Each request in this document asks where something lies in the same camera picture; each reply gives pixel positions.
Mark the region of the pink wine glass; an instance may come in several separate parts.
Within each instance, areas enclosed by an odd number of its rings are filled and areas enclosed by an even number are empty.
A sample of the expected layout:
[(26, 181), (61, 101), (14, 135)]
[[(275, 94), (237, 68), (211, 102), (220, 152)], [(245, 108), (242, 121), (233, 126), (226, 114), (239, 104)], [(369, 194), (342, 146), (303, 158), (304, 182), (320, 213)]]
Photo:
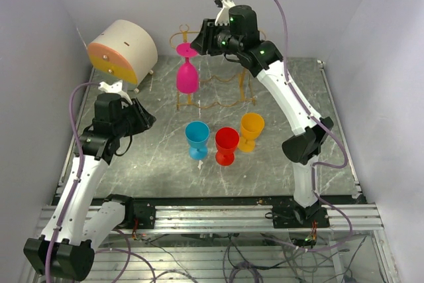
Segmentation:
[(176, 87), (178, 91), (184, 94), (195, 93), (199, 88), (199, 74), (190, 59), (197, 56), (197, 52), (189, 42), (179, 44), (176, 47), (176, 52), (185, 58), (185, 62), (179, 67), (176, 74)]

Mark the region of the blue wine glass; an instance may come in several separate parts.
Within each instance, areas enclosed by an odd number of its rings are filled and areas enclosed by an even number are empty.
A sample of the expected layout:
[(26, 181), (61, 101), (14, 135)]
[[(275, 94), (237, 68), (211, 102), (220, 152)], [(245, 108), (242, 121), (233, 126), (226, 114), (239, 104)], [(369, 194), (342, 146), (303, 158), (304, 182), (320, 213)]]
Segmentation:
[(185, 128), (185, 137), (189, 145), (189, 156), (194, 160), (206, 158), (209, 140), (209, 127), (202, 121), (192, 121)]

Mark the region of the red wine glass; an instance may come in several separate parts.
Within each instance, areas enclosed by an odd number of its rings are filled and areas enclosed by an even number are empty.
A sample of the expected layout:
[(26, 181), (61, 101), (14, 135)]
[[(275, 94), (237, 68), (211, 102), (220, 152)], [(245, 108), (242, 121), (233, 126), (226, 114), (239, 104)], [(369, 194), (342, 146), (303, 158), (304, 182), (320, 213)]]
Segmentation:
[(239, 145), (239, 133), (232, 127), (223, 127), (215, 135), (217, 153), (215, 160), (221, 166), (230, 166), (235, 160), (235, 150)]

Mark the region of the orange wine glass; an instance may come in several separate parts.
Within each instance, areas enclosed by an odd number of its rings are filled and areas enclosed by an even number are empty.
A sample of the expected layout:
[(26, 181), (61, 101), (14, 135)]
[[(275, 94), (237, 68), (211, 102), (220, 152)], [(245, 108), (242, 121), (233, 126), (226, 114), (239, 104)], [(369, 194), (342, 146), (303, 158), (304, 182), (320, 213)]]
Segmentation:
[(240, 139), (238, 149), (242, 152), (252, 152), (256, 139), (264, 129), (264, 119), (257, 113), (246, 113), (240, 120)]

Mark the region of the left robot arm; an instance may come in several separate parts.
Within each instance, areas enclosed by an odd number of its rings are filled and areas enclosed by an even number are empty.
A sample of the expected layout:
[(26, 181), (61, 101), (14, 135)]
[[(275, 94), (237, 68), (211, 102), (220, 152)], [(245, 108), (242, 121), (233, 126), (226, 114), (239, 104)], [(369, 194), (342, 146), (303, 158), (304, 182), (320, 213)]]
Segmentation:
[(150, 129), (156, 118), (138, 99), (118, 93), (99, 94), (94, 109), (91, 124), (76, 143), (70, 176), (54, 213), (39, 238), (28, 239), (23, 248), (35, 272), (47, 280), (85, 280), (106, 236), (135, 222), (133, 199), (125, 195), (111, 194), (93, 217), (87, 213), (99, 182), (118, 156), (121, 139)]

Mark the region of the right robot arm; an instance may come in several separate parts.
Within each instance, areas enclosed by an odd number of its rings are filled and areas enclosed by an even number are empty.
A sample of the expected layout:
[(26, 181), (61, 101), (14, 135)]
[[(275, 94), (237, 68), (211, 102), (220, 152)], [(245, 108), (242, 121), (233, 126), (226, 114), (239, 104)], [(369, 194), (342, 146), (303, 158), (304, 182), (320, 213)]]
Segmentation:
[(320, 210), (315, 192), (317, 179), (311, 175), (321, 147), (334, 126), (307, 101), (287, 70), (277, 46), (262, 40), (256, 12), (249, 5), (223, 0), (215, 19), (204, 19), (200, 32), (190, 46), (198, 54), (223, 55), (246, 68), (272, 95), (288, 120), (292, 137), (282, 143), (285, 156), (293, 165), (295, 205), (293, 222), (306, 227)]

